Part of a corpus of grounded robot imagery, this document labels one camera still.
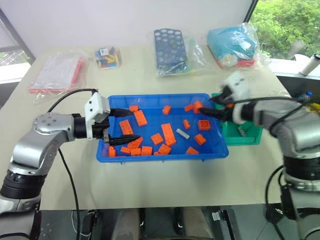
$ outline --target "green plastic tray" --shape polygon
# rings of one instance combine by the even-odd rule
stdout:
[[[220,93],[212,93],[212,96],[217,96]],[[216,109],[221,109],[223,106],[214,104]],[[256,127],[253,122],[245,122],[243,124],[236,124],[234,122],[219,121],[222,128],[222,134],[225,138],[226,144],[229,146],[241,146],[241,145],[258,145],[261,140],[263,128]],[[241,127],[246,136],[241,136],[238,127]]]

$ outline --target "blue pegboard with circular holes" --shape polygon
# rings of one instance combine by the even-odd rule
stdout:
[[[162,28],[154,31],[157,74],[165,76],[187,69],[187,53],[180,30]]]

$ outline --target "white cylindrical object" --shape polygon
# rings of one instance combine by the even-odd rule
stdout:
[[[306,76],[309,73],[311,73],[312,70],[314,70],[319,64],[320,64],[320,54],[315,53],[310,57],[309,62],[302,68],[300,73]]]

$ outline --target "window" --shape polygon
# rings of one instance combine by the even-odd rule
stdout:
[[[249,22],[271,58],[320,53],[320,0],[259,0]]]
[[[19,82],[30,68],[33,59],[14,38],[3,19],[7,20],[0,9],[0,88],[8,89],[2,84]]]

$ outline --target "blue plastic tray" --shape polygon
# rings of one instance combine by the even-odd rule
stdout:
[[[160,148],[162,143],[154,145],[151,136],[160,133],[164,139],[161,124],[170,123],[176,144],[171,148],[169,155],[152,155],[152,156],[129,156],[120,152],[122,146],[116,146],[117,157],[108,157],[108,144],[104,144],[103,140],[99,140],[96,158],[102,163],[124,163],[134,161],[165,161],[165,160],[186,160],[186,159],[217,159],[228,156],[229,151],[219,127],[219,122],[213,117],[204,116],[201,113],[194,114],[191,110],[185,112],[184,107],[193,104],[195,101],[201,101],[204,105],[209,106],[209,95],[205,93],[193,94],[160,94],[160,95],[115,95],[110,96],[109,103],[111,108],[129,109],[130,105],[138,105],[143,110],[144,116],[148,122],[147,125],[139,127],[134,115],[127,117],[109,117],[110,127],[108,132],[113,137],[122,135],[119,125],[120,121],[128,119],[132,127],[133,133],[143,137],[142,146],[153,147],[152,154]],[[164,115],[162,109],[165,105],[172,107],[169,115]],[[191,128],[185,130],[183,120],[187,119]],[[198,120],[209,120],[211,129],[209,131],[199,131]],[[177,129],[181,129],[190,135],[187,140],[176,133]],[[201,133],[207,140],[203,145],[197,144],[194,137]],[[199,154],[186,154],[189,147],[195,148]]]

